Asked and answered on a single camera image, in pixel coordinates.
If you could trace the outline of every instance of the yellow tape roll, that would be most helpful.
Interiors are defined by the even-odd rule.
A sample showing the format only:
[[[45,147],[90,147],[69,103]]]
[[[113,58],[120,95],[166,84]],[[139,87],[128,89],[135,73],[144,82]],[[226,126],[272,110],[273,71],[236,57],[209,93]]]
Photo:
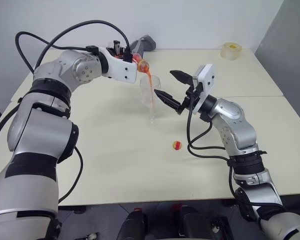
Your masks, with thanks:
[[[240,56],[242,46],[235,42],[226,42],[221,50],[221,57],[228,60],[235,60]]]

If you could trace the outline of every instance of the table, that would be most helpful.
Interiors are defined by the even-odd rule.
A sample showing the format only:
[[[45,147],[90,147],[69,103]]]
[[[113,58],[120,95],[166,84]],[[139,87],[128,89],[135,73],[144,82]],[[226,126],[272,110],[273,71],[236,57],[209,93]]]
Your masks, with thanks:
[[[48,51],[42,63],[57,59],[61,53],[62,50]],[[283,95],[254,53],[249,49],[243,49],[240,57],[234,61],[222,58],[220,50],[157,50],[145,52],[144,59],[149,62],[152,74],[160,78],[162,88],[175,98],[184,98],[188,86],[178,82],[169,71],[181,70],[193,75],[198,67],[204,64],[215,64],[216,80],[212,91],[215,97]],[[139,80],[141,76],[143,75],[138,73],[137,79]],[[32,81],[33,75],[29,73],[11,98],[11,101],[17,102],[20,97],[23,97],[29,91]],[[94,94],[94,90],[95,88],[90,85],[84,91],[80,89],[77,91],[82,93],[82,97],[84,97]]]
[[[154,67],[155,60],[151,60],[157,58],[156,54],[164,59],[164,52],[147,53],[146,57],[151,62],[153,72],[160,76],[162,89],[173,92],[181,101],[187,87],[181,83],[175,84],[173,77],[164,75],[166,73],[159,66]],[[215,50],[203,50],[200,53],[207,53],[211,59],[218,58]],[[245,53],[245,61],[238,58],[240,61],[236,64],[237,60],[228,61],[227,64],[231,64],[232,69],[240,70],[240,65],[247,66],[247,62],[250,62],[250,68],[242,72],[249,73],[254,80],[249,78],[249,84],[246,84],[244,77],[237,78],[236,74],[231,74],[231,68],[225,66],[227,70],[223,69],[222,59],[217,62],[221,73],[218,72],[219,77],[211,94],[219,97],[225,95],[225,99],[243,107],[247,120],[256,130],[260,149],[268,152],[262,158],[279,194],[299,194],[300,118],[261,65],[255,62],[251,52],[244,50],[243,57]],[[169,51],[167,56],[170,58],[174,54],[192,56],[196,61],[202,57],[202,54],[195,51]],[[53,56],[55,52],[50,51],[48,60]],[[184,66],[195,70],[198,65],[185,63]],[[228,89],[218,88],[220,82]],[[27,92],[30,84],[29,79],[23,82],[3,116],[17,104],[16,99]],[[221,159],[198,159],[187,152],[188,112],[178,116],[161,102],[156,109],[158,117],[155,124],[150,124],[147,121],[148,109],[140,101],[138,84],[127,84],[104,77],[80,86],[73,93],[70,119],[79,127],[77,146],[82,153],[84,166],[76,188],[61,205],[232,197],[228,187],[229,169],[226,163]],[[0,133],[0,171],[12,155],[7,146],[9,125],[10,122]],[[193,117],[193,137],[206,128],[207,123],[198,116]],[[172,148],[173,141],[176,140],[183,144],[178,151]],[[220,144],[219,134],[214,128],[197,142],[198,146]],[[207,155],[212,153],[226,157],[222,150],[204,152]],[[57,165],[60,196],[73,184],[79,167],[79,158],[75,153]]]

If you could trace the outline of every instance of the silver robot arm segment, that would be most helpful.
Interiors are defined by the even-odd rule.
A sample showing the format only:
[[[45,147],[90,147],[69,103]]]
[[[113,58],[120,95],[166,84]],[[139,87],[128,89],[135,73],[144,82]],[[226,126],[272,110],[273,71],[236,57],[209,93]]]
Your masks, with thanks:
[[[170,73],[181,83],[190,85],[182,104],[164,91],[154,90],[156,95],[179,115],[190,109],[200,118],[212,121],[218,130],[224,148],[229,155],[228,165],[233,168],[233,178],[239,185],[234,196],[240,213],[247,221],[259,222],[265,235],[271,240],[300,240],[300,216],[287,212],[262,162],[254,128],[245,119],[243,109],[236,103],[209,95],[215,81],[212,64],[201,66],[194,76],[179,70]]]
[[[0,239],[54,239],[61,224],[56,164],[72,155],[79,136],[70,117],[72,92],[100,76],[134,83],[137,65],[109,54],[66,50],[34,71],[30,91],[10,125],[13,152],[0,173]]]

